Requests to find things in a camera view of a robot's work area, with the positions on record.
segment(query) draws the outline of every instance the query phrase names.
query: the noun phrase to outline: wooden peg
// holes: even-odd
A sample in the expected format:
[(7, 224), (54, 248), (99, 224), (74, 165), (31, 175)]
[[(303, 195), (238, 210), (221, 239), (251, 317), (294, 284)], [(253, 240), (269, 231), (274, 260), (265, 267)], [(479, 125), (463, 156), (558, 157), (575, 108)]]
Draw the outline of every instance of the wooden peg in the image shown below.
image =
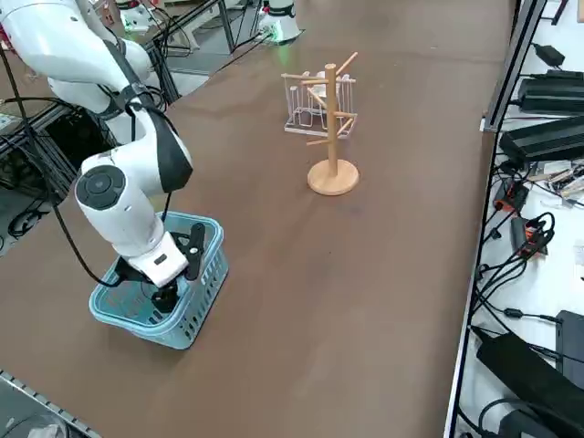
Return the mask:
[(353, 114), (350, 112), (335, 111), (335, 116), (346, 117), (348, 119), (355, 119), (357, 117), (357, 114)]
[(353, 121), (355, 121), (355, 119), (347, 120), (347, 122), (340, 127), (340, 130), (337, 132), (337, 136), (339, 136), (344, 130), (347, 130), (349, 126), (353, 124)]
[(355, 60), (355, 58), (357, 57), (358, 54), (359, 54), (359, 52), (353, 53), (349, 57), (349, 59), (347, 59), (345, 61), (345, 63), (342, 66), (339, 67), (339, 69), (337, 70), (337, 76), (340, 76), (341, 75), (341, 73), (345, 70), (345, 68), (347, 68), (349, 66), (349, 64)]
[(307, 146), (316, 146), (317, 144), (327, 144), (329, 142), (329, 139), (325, 139), (325, 140), (314, 140), (314, 141), (309, 141), (307, 143)]
[(289, 75), (287, 73), (282, 73), (280, 75), (282, 78), (286, 79), (298, 79), (298, 80), (322, 80), (322, 78), (314, 78), (311, 76), (301, 76), (301, 75)]
[(321, 85), (326, 84), (328, 81), (326, 79), (321, 80), (303, 80), (302, 85)]
[(323, 99), (320, 98), (320, 96), (317, 93), (315, 93), (312, 89), (307, 89), (307, 91), (308, 94), (312, 96), (314, 100), (318, 102), (322, 108), (324, 108), (325, 110), (327, 109), (327, 104), (324, 102)]

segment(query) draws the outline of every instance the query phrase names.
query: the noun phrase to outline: wooden pole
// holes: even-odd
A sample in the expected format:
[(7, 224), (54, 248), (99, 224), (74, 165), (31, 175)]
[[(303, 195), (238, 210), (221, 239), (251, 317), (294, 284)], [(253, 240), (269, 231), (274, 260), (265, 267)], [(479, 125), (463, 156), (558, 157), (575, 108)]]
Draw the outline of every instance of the wooden pole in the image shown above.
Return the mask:
[(325, 78), (327, 78), (327, 132), (328, 132), (328, 175), (337, 176), (339, 173), (337, 155), (337, 66), (327, 64), (325, 66)]
[(318, 104), (320, 104), (320, 106), (326, 110), (327, 109), (327, 104), (325, 102), (323, 102), (323, 100), (320, 98), (320, 96), (315, 93), (312, 89), (307, 89), (307, 92), (310, 96), (313, 97), (313, 99), (318, 102)]
[(349, 57), (349, 59), (347, 59), (347, 60), (344, 62), (344, 64), (343, 64), (342, 66), (340, 66), (340, 68), (337, 70), (337, 76), (340, 76), (340, 75), (343, 73), (343, 71), (345, 71), (345, 68), (347, 68), (347, 67), (349, 66), (349, 64), (355, 60), (355, 58), (357, 57), (357, 55), (358, 55), (358, 54), (359, 54), (359, 52), (355, 52), (355, 53), (353, 53), (353, 54), (352, 54), (352, 55)]

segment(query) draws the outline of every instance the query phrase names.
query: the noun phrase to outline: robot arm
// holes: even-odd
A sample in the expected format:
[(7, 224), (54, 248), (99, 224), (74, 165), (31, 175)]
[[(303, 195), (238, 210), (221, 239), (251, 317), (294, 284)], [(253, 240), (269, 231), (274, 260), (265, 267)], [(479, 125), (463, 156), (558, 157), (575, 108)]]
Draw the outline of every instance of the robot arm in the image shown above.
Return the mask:
[(85, 160), (75, 194), (91, 224), (130, 266), (158, 287), (168, 284), (187, 260), (148, 196), (188, 182), (193, 169), (183, 142), (152, 110), (150, 93), (116, 44), (89, 28), (90, 13), (84, 16), (75, 0), (0, 0), (0, 6), (10, 42), (32, 69), (55, 80), (106, 86), (132, 109), (144, 135)]

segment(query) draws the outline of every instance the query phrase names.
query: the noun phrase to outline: cable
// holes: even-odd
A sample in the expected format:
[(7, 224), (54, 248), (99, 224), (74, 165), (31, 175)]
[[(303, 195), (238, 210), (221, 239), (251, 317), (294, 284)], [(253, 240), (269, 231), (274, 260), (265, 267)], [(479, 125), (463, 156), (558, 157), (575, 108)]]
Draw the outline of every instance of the cable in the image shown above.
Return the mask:
[(242, 53), (241, 55), (238, 55), (237, 57), (234, 57), (233, 59), (231, 59), (228, 63), (226, 63), (225, 65), (221, 66), (217, 71), (215, 71), (215, 73), (219, 73), (221, 70), (231, 66), (234, 62), (236, 62), (237, 60), (241, 59), (243, 56), (247, 55), (249, 52), (251, 52), (253, 49), (255, 49), (257, 46), (259, 46), (260, 44), (262, 44), (264, 41), (266, 41), (269, 37), (271, 37), (272, 34), (267, 34), (266, 36), (264, 36), (262, 39), (260, 39), (259, 41), (257, 41), (254, 45), (252, 45), (250, 48), (248, 48), (244, 53)]
[[(549, 225), (549, 228), (544, 231), (544, 230), (542, 230), (542, 227), (546, 223), (544, 221), (542, 221), (542, 218), (544, 218), (546, 216), (550, 218), (550, 225)], [(523, 275), (523, 273), (527, 269), (527, 262), (529, 261), (529, 259), (531, 257), (533, 257), (542, 247), (547, 245), (551, 241), (551, 239), (553, 238), (554, 230), (556, 227), (556, 218), (552, 213), (545, 212), (543, 214), (540, 214), (539, 216), (527, 221), (527, 224), (530, 224), (530, 223), (533, 225), (536, 225), (537, 232), (541, 233), (541, 239), (539, 239), (536, 242), (536, 244), (533, 248), (530, 248), (529, 253), (527, 253), (527, 254), (523, 253), (523, 251), (525, 250), (525, 248), (527, 247), (528, 244), (531, 244), (531, 242), (525, 241), (504, 263), (499, 265), (500, 267), (495, 271), (495, 273), (491, 276), (491, 278), (489, 278), (489, 280), (487, 281), (487, 283), (483, 287), (483, 289), (479, 290), (476, 293), (476, 297), (480, 302), (478, 303), (478, 305), (476, 305), (476, 301), (473, 303), (473, 306), (476, 305), (476, 307), (474, 307), (473, 310), (471, 311), (471, 316), (474, 315), (476, 313), (476, 311), (486, 301), (488, 301), (488, 299), (497, 291), (498, 288), (505, 285), (509, 281), (512, 281), (512, 280), (518, 278), (519, 276)], [(500, 274), (500, 272), (505, 268), (505, 266), (512, 265), (516, 262), (521, 262), (521, 263), (519, 265), (516, 265), (516, 266), (508, 269), (507, 271), (505, 271), (504, 274)], [(512, 272), (516, 271), (520, 267), (521, 267), (521, 272), (519, 272), (519, 274), (517, 274), (516, 276), (511, 276), (511, 277), (507, 278), (506, 280), (502, 281), (501, 283), (496, 285), (486, 295), (486, 297), (483, 297), (483, 295), (485, 294), (485, 291), (489, 287), (492, 287), (497, 281), (502, 280), (503, 278), (509, 276)]]
[(491, 231), (489, 231), (489, 234), (486, 235), (486, 237), (483, 238), (483, 242), (481, 242), (481, 245), (484, 245), (486, 243), (487, 240), (489, 240), (491, 237), (495, 237), (497, 236), (498, 232), (499, 232), (499, 228), (501, 228), (503, 226), (503, 224), (505, 222), (507, 222), (507, 220), (515, 213), (515, 210), (512, 210), (509, 212), (509, 214), (507, 216), (505, 216), (503, 218), (503, 220), (501, 222), (499, 222), (499, 224), (497, 226), (495, 226), (494, 228), (491, 229)]
[(466, 416), (466, 414), (463, 412), (463, 410), (461, 409), (460, 406), (458, 406), (457, 413), (460, 416), (460, 418), (462, 418), (464, 420), (464, 422), (466, 424), (468, 424), (471, 427), (471, 429), (473, 429), (473, 431), (478, 433), (481, 437), (486, 438), (486, 437), (498, 437), (499, 436), (496, 433), (486, 431), (485, 429), (480, 429), (476, 424), (474, 424), (472, 422), (472, 420), (470, 418), (468, 418)]
[[(25, 125), (25, 133), (26, 133), (26, 136), (28, 137), (28, 141), (30, 142), (31, 146), (36, 148), (36, 153), (38, 154), (39, 157), (41, 157), (42, 154), (41, 154), (40, 148), (39, 148), (38, 143), (35, 139), (35, 135), (33, 134), (32, 127), (30, 126), (30, 123), (28, 121), (28, 116), (26, 115), (25, 106), (23, 104), (23, 101), (20, 99), (20, 93), (18, 92), (18, 86), (16, 84), (14, 74), (12, 72), (12, 69), (10, 68), (10, 64), (8, 63), (8, 59), (6, 58), (6, 54), (5, 54), (4, 50), (0, 50), (0, 57), (2, 57), (2, 62), (4, 63), (4, 67), (5, 67), (6, 74), (8, 76), (8, 80), (10, 81), (10, 85), (12, 87), (12, 90), (15, 93), (16, 103), (17, 103), (18, 108), (20, 110), (20, 114), (22, 116), (23, 123)], [(39, 170), (43, 176), (43, 179), (45, 180), (45, 185), (47, 186), (48, 200), (50, 201), (50, 203), (53, 207), (53, 211), (55, 212), (55, 216), (57, 217), (58, 223), (59, 223), (61, 229), (63, 230), (63, 233), (65, 234), (65, 237), (67, 238), (69, 246), (71, 246), (71, 249), (73, 250), (73, 253), (75, 254), (75, 257), (79, 261), (79, 264), (83, 267), (85, 272), (94, 281), (96, 281), (100, 285), (105, 286), (105, 287), (119, 286), (121, 284), (121, 282), (123, 281), (123, 278), (119, 278), (116, 283), (107, 283), (105, 281), (102, 281), (98, 276), (96, 276), (91, 271), (88, 264), (83, 259), (83, 256), (79, 252), (77, 246), (75, 245), (75, 242), (73, 241), (73, 238), (71, 237), (71, 234), (69, 233), (69, 230), (67, 229), (67, 225), (65, 224), (65, 221), (63, 220), (63, 217), (61, 216), (61, 212), (58, 210), (57, 200), (55, 199), (55, 195), (53, 194), (52, 182), (50, 181), (50, 179), (48, 177), (47, 165), (45, 164), (45, 162), (43, 160), (40, 160), (39, 166), (40, 166)]]
[(247, 0), (245, 0), (244, 12), (241, 14), (241, 21), (239, 22), (239, 29), (237, 29), (237, 36), (235, 37), (234, 50), (236, 50), (238, 47), (240, 47), (237, 45), (237, 43), (239, 42), (239, 36), (241, 35), (241, 29), (244, 27), (245, 13), (246, 12), (247, 12)]
[(547, 187), (544, 187), (543, 185), (539, 185), (537, 182), (530, 181), (530, 183), (532, 184), (532, 188), (535, 185), (535, 186), (539, 187), (541, 190), (543, 190), (544, 192), (553, 194), (554, 196), (557, 196), (558, 198), (563, 199), (567, 203), (571, 203), (571, 204), (574, 204), (574, 205), (578, 205), (580, 207), (584, 207), (584, 203), (579, 203), (578, 201), (572, 201), (570, 199), (566, 199), (561, 194), (556, 193), (553, 190), (549, 190)]
[(20, 420), (18, 422), (13, 422), (10, 426), (8, 426), (8, 428), (5, 430), (5, 432), (2, 435), (0, 435), (0, 438), (6, 438), (14, 429), (16, 429), (21, 424), (28, 422), (29, 420), (32, 420), (35, 417), (40, 417), (40, 416), (42, 416), (42, 414), (33, 413), (31, 415), (28, 415), (27, 417), (23, 418), (22, 420)]
[[(232, 24), (232, 23), (233, 23), (235, 20), (237, 20), (237, 19), (238, 19), (240, 16), (243, 16), (243, 15), (244, 15), (244, 12), (245, 12), (245, 10), (244, 10), (244, 11), (242, 11), (242, 12), (240, 12), (240, 13), (239, 13), (237, 16), (234, 16), (233, 18), (231, 18), (231, 19), (229, 20), (229, 24), (231, 25), (231, 24)], [(200, 27), (199, 27), (199, 29), (202, 29), (202, 30), (215, 30), (215, 29), (220, 29), (220, 28), (222, 28), (222, 27), (223, 27), (223, 23), (222, 23), (221, 25), (218, 25), (218, 26), (210, 26), (210, 27), (206, 27), (206, 26), (200, 26)]]
[(483, 430), (483, 421), (485, 419), (486, 413), (489, 412), (491, 409), (493, 409), (495, 406), (498, 406), (499, 404), (522, 404), (528, 408), (535, 410), (536, 412), (544, 412), (546, 415), (554, 417), (556, 420), (560, 420), (561, 422), (564, 423), (564, 425), (569, 426), (570, 428), (577, 431), (580, 434), (580, 436), (584, 437), (584, 428), (582, 426), (580, 426), (579, 424), (577, 424), (576, 422), (570, 420), (568, 417), (566, 417), (560, 413), (557, 413), (557, 412), (549, 409), (547, 406), (543, 406), (539, 403), (533, 403), (531, 401), (513, 399), (513, 398), (508, 398), (508, 397), (503, 398), (503, 399), (499, 399), (499, 400), (495, 400), (495, 401), (491, 401), (489, 404), (487, 404), (483, 408), (483, 410), (481, 411), (481, 414), (478, 417), (478, 428), (480, 430)]
[[(191, 47), (191, 40), (189, 39), (188, 35), (186, 34), (184, 28), (172, 16), (170, 16), (164, 9), (160, 9), (151, 0), (147, 0), (147, 1), (154, 8), (155, 11), (166, 16), (168, 18), (168, 21), (169, 21), (166, 24), (166, 26), (164, 27), (164, 30), (162, 32), (162, 36), (163, 36), (162, 55), (164, 57), (189, 57), (191, 55), (191, 52), (193, 51), (193, 48)], [(174, 24), (175, 26), (177, 26), (178, 29), (184, 35), (184, 38), (187, 40), (189, 47), (188, 47), (188, 53), (186, 55), (169, 55), (169, 53), (168, 53), (168, 47), (169, 47), (168, 40), (171, 37), (170, 24)]]
[[(33, 225), (28, 224), (31, 220), (36, 219), (39, 221), (45, 214), (48, 214), (48, 212), (41, 212), (39, 210), (40, 205), (45, 201), (42, 199), (45, 196), (47, 196), (46, 192), (40, 194), (32, 203), (10, 221), (7, 230), (9, 235), (18, 240), (32, 229)], [(38, 201), (41, 201), (41, 203), (37, 207), (33, 207)]]
[(505, 315), (507, 318), (510, 319), (521, 319), (521, 318), (537, 318), (537, 319), (541, 319), (547, 322), (553, 322), (554, 324), (562, 324), (563, 321), (560, 318), (556, 318), (556, 317), (551, 317), (550, 315), (538, 315), (535, 313), (524, 313), (520, 308), (505, 308), (505, 309), (501, 309), (501, 308), (497, 308), (495, 307), (493, 304), (491, 304), (487, 298), (484, 298), (486, 300), (485, 304), (490, 306), (492, 310), (502, 313), (503, 315)]
[[(491, 291), (487, 294), (486, 297), (483, 297), (483, 294), (485, 293), (485, 288), (479, 293), (479, 297), (481, 297), (481, 299), (483, 299), (484, 301), (487, 301), (500, 287), (503, 287), (504, 285), (506, 285), (507, 283), (509, 283), (510, 281), (516, 280), (518, 278), (520, 278), (527, 269), (527, 261), (522, 260), (522, 263), (514, 266), (513, 268), (509, 269), (508, 271), (505, 272), (504, 275), (502, 275), (500, 278), (503, 278), (505, 276), (508, 276), (509, 274), (511, 274), (513, 271), (516, 271), (518, 268), (521, 268), (521, 271), (514, 275), (514, 276), (510, 276), (509, 278), (506, 278), (504, 281), (502, 281), (501, 283), (499, 283), (498, 285), (496, 285), (495, 287), (493, 287), (493, 289), (491, 289)], [(473, 315), (476, 313), (476, 311), (481, 308), (481, 306), (483, 305), (483, 302), (479, 303), (476, 308), (474, 308), (473, 310)]]
[(164, 204), (164, 211), (162, 212), (162, 221), (164, 222), (166, 220), (166, 214), (168, 213), (168, 207), (171, 205), (171, 196), (172, 196), (172, 192), (168, 193), (168, 196), (166, 197), (166, 203)]

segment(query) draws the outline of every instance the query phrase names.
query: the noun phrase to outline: table surface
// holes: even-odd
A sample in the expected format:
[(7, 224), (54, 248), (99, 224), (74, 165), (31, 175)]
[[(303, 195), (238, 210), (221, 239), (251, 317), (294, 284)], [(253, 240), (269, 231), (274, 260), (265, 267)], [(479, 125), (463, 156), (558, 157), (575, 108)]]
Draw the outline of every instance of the table surface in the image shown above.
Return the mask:
[[(489, 164), (478, 121), (510, 6), (297, 2), (307, 32), (260, 47), (169, 116), (193, 156), (172, 209), (225, 229), (230, 274), (187, 351), (93, 319), (94, 283), (51, 215), (0, 263), (0, 366), (105, 437), (441, 433)], [(280, 73), (351, 66), (360, 184), (307, 187), (325, 150), (284, 133)], [(73, 200), (97, 272), (114, 259)]]

